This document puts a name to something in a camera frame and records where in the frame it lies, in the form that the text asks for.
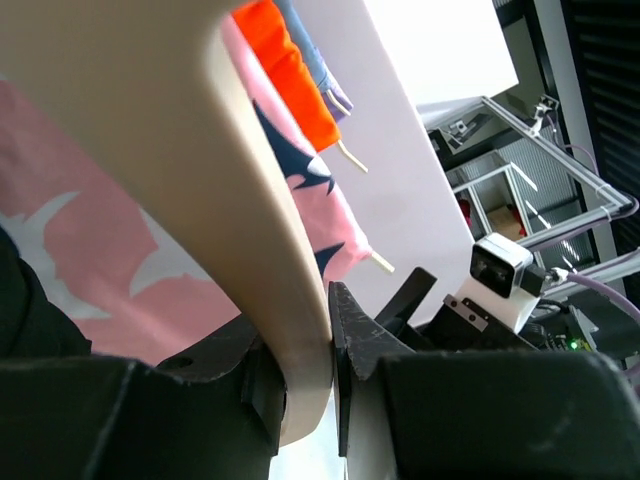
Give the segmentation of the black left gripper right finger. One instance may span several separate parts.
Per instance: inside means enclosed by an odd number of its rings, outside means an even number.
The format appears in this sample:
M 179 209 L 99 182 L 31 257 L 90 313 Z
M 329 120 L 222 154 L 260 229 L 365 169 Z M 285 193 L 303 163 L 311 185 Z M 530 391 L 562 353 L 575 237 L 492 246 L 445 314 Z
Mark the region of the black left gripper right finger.
M 597 353 L 418 353 L 329 288 L 351 479 L 635 479 L 639 401 Z

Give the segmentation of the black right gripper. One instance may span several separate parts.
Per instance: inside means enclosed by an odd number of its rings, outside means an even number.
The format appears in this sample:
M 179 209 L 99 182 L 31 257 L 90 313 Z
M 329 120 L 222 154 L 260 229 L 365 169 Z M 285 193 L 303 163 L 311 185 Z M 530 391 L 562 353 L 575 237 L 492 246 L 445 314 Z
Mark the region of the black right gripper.
M 412 327 L 409 320 L 436 284 L 436 278 L 415 268 L 375 317 L 375 321 L 416 351 L 466 350 L 595 350 L 586 316 L 579 309 L 556 300 L 538 299 L 524 325 L 514 331 L 469 298 L 448 295 L 433 319 Z

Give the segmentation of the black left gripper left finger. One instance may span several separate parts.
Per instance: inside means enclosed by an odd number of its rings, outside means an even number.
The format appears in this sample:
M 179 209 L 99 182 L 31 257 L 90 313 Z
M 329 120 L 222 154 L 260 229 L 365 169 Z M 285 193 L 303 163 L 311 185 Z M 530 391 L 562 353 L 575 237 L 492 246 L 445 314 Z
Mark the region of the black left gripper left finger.
M 264 479 L 286 386 L 237 317 L 157 366 L 104 355 L 1 365 L 5 479 Z

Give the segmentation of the black trousers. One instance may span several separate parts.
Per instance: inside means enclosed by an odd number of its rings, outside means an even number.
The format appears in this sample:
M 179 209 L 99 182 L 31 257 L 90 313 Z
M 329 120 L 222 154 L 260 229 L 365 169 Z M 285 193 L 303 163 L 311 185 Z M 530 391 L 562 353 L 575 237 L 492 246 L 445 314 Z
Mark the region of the black trousers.
M 92 342 L 46 296 L 31 266 L 1 232 L 1 357 L 88 356 Z

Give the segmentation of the beige plastic hanger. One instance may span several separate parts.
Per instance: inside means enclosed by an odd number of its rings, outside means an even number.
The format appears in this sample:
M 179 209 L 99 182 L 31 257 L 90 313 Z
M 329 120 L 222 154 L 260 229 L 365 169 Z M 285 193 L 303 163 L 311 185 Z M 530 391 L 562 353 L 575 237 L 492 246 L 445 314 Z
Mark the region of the beige plastic hanger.
M 228 55 L 232 1 L 5 1 L 1 71 L 246 314 L 287 387 L 280 442 L 330 396 L 331 332 L 310 242 Z

